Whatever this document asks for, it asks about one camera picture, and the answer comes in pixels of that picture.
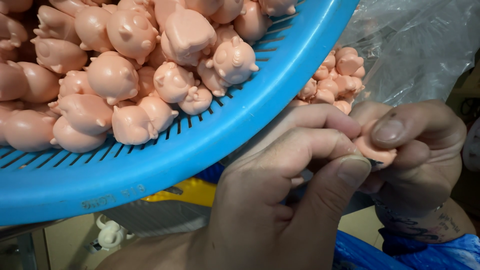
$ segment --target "hand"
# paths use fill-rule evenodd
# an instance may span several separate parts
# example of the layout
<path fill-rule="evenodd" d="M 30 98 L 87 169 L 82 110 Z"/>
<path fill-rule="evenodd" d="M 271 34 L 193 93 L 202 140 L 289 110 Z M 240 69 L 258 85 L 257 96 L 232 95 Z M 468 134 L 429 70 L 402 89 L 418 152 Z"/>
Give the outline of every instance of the hand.
<path fill-rule="evenodd" d="M 370 163 L 351 138 L 360 126 L 330 105 L 288 109 L 222 175 L 201 236 L 205 269 L 331 269 L 338 222 Z M 281 205 L 312 161 L 327 163 L 302 200 Z"/>
<path fill-rule="evenodd" d="M 373 144 L 398 150 L 393 164 L 372 173 L 360 190 L 403 216 L 421 217 L 449 197 L 462 170 L 460 150 L 467 130 L 460 118 L 438 100 L 395 108 L 357 104 L 350 116 L 363 125 L 379 119 Z"/>

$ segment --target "blue plastic basket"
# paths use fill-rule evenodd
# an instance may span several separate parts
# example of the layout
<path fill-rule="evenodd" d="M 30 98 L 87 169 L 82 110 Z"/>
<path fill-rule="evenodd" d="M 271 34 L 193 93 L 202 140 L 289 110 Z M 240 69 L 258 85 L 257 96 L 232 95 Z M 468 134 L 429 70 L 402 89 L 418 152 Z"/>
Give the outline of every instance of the blue plastic basket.
<path fill-rule="evenodd" d="M 274 18 L 253 48 L 260 71 L 198 116 L 183 115 L 157 140 L 113 138 L 75 154 L 0 148 L 0 225 L 72 217 L 172 186 L 220 160 L 266 126 L 298 93 L 338 40 L 358 0 L 303 0 Z"/>

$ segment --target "forearm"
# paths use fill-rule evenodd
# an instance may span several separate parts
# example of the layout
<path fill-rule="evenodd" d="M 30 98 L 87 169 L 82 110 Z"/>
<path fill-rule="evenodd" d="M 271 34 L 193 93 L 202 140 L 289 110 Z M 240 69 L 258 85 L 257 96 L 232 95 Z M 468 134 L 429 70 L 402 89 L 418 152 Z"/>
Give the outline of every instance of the forearm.
<path fill-rule="evenodd" d="M 195 270 L 203 264 L 204 228 L 142 238 L 108 256 L 96 270 Z"/>
<path fill-rule="evenodd" d="M 391 233 L 429 244 L 452 241 L 466 233 L 476 234 L 465 211 L 451 198 L 438 210 L 410 218 L 375 206 L 377 217 Z"/>

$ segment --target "yellow object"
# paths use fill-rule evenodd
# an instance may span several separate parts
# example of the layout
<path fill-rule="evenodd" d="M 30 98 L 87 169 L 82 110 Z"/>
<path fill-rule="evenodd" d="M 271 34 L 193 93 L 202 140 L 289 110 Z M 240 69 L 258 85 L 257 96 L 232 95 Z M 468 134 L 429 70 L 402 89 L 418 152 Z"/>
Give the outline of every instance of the yellow object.
<path fill-rule="evenodd" d="M 183 190 L 183 193 L 181 195 L 177 195 L 167 191 L 160 191 L 145 197 L 142 200 L 148 202 L 177 200 L 212 207 L 213 199 L 215 197 L 216 184 L 203 181 L 196 177 L 191 177 L 174 185 L 174 187 Z"/>

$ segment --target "clear plastic sheet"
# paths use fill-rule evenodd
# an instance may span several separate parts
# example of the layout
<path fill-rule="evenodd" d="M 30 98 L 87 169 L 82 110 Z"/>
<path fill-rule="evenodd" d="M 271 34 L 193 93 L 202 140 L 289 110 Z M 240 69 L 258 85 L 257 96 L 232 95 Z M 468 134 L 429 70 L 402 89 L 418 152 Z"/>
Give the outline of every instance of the clear plastic sheet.
<path fill-rule="evenodd" d="M 445 101 L 480 47 L 479 0 L 361 0 L 339 44 L 365 59 L 356 102 Z"/>

